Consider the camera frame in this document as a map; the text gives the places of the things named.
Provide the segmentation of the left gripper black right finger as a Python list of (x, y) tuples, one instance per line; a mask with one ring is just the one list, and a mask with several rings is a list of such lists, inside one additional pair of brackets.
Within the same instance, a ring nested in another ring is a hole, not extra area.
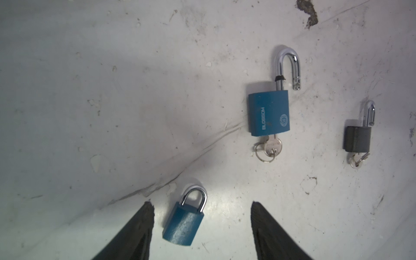
[(251, 227), (259, 260), (311, 260), (259, 202), (251, 205)]

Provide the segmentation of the key with ring for large padlock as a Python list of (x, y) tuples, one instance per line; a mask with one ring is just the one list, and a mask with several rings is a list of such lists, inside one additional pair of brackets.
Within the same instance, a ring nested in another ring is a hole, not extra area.
[(277, 134), (269, 135), (262, 142), (254, 146), (254, 152), (261, 162), (269, 164), (273, 162), (276, 157), (282, 152), (283, 143), (278, 138)]

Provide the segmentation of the black padlock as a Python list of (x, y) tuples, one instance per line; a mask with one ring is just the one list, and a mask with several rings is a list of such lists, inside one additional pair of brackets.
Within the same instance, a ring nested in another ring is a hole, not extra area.
[(369, 153), (372, 127), (375, 123), (375, 102), (367, 101), (362, 126), (347, 126), (344, 130), (343, 149), (349, 153)]

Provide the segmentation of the large blue padlock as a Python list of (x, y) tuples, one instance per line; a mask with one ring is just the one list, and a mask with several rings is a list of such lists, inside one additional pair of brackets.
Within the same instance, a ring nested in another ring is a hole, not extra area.
[(290, 130), (289, 94), (284, 89), (284, 59), (291, 63), (292, 88), (301, 89), (301, 66), (297, 52), (282, 46), (274, 59), (276, 89), (248, 95), (249, 130), (254, 137), (280, 134)]

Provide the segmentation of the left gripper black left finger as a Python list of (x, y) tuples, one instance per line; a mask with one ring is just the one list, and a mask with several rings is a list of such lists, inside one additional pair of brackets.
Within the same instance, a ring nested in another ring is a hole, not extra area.
[(154, 206), (146, 201), (95, 260), (148, 260), (154, 227)]

